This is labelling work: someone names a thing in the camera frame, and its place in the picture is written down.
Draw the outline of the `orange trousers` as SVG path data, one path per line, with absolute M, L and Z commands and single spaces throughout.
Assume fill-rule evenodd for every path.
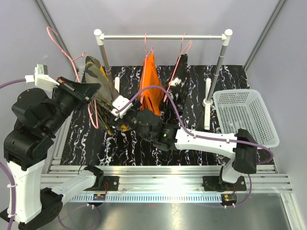
M 163 87 L 157 75 L 154 54 L 151 53 L 146 60 L 143 61 L 143 71 L 140 80 L 139 90 L 148 86 Z M 143 91 L 138 100 L 141 102 L 141 110 L 149 109 L 155 115 L 160 116 L 160 102 L 163 98 L 164 92 L 158 88 L 150 88 Z

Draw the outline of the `pink wire hanger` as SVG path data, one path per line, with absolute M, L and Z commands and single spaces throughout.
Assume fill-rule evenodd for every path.
M 140 90 L 144 88 L 144 80 L 145 80 L 145 72 L 146 72 L 146 64 L 147 64 L 147 58 L 148 56 L 153 53 L 154 48 L 151 47 L 149 51 L 147 51 L 147 33 L 144 35 L 144 52 L 145 52 L 145 58 L 144 58 L 144 64 L 143 64 L 143 70 L 142 70 L 142 78 L 140 83 Z
M 80 80 L 79 75 L 77 73 L 77 68 L 75 66 L 74 61 L 79 59 L 79 58 L 83 58 L 86 53 L 83 52 L 81 55 L 79 55 L 75 59 L 72 59 L 70 57 L 70 55 L 66 51 L 64 51 L 64 49 L 60 46 L 60 44 L 56 41 L 55 37 L 53 36 L 53 35 L 58 35 L 58 33 L 54 29 L 52 29 L 50 26 L 48 26 L 46 28 L 46 31 L 47 31 L 47 34 L 48 34 L 49 38 L 53 41 L 53 43 L 58 47 L 58 49 L 63 53 L 63 55 L 71 63 L 73 71 L 74 71 L 74 74 L 75 74 L 75 77 L 77 79 L 77 82 L 80 83 L 81 80 Z M 92 109 L 91 108 L 91 104 L 89 104 L 87 110 L 88 110 L 88 115 L 89 115 L 89 118 L 90 118 L 90 121 L 91 121 L 93 127 L 95 129 L 98 129 L 99 128 L 99 123 L 98 123 L 98 114 L 97 114 L 96 100 L 94 100 L 94 109 Z
M 178 56 L 178 58 L 177 58 L 177 60 L 176 60 L 174 69 L 173 69 L 173 71 L 171 72 L 171 75 L 169 76 L 169 77 L 171 77 L 171 80 L 173 79 L 173 77 L 174 77 L 174 75 L 175 75 L 175 71 L 176 71 L 176 69 L 177 69 L 177 66 L 178 66 L 178 63 L 179 63 L 179 60 L 180 60 L 180 56 L 181 56 L 182 54 L 188 54 L 188 51 L 189 51 L 189 49 L 190 49 L 190 46 L 191 46 L 192 42 L 193 42 L 193 41 L 190 40 L 190 41 L 187 43 L 187 45 L 186 45 L 185 47 L 183 47 L 183 39 L 181 39 L 179 56 Z

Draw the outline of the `black and white trousers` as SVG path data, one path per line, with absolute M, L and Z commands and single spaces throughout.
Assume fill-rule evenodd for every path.
M 165 86 L 166 89 L 168 86 L 170 86 L 168 93 L 180 115 L 182 115 L 184 111 L 184 106 L 190 87 L 190 79 L 191 77 L 188 65 L 188 55 L 182 54 L 180 56 L 180 60 L 173 79 L 171 80 L 171 77 L 169 77 Z

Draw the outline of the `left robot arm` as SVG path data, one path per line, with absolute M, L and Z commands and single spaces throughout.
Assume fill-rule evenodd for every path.
M 17 120 L 3 145 L 11 190 L 10 204 L 0 214 L 3 220 L 17 222 L 21 230 L 36 230 L 54 220 L 80 192 L 103 187 L 103 171 L 89 165 L 61 185 L 41 188 L 47 152 L 57 131 L 74 110 L 90 103 L 100 87 L 45 76 L 18 96 L 12 106 Z

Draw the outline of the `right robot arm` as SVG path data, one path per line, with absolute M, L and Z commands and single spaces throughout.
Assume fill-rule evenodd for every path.
M 225 156 L 228 163 L 220 170 L 217 184 L 230 189 L 244 174 L 257 172 L 257 147 L 252 135 L 245 129 L 237 133 L 216 134 L 191 131 L 177 125 L 167 124 L 152 111 L 134 108 L 126 98 L 117 98 L 112 103 L 115 120 L 127 118 L 142 139 L 162 151 L 198 150 Z

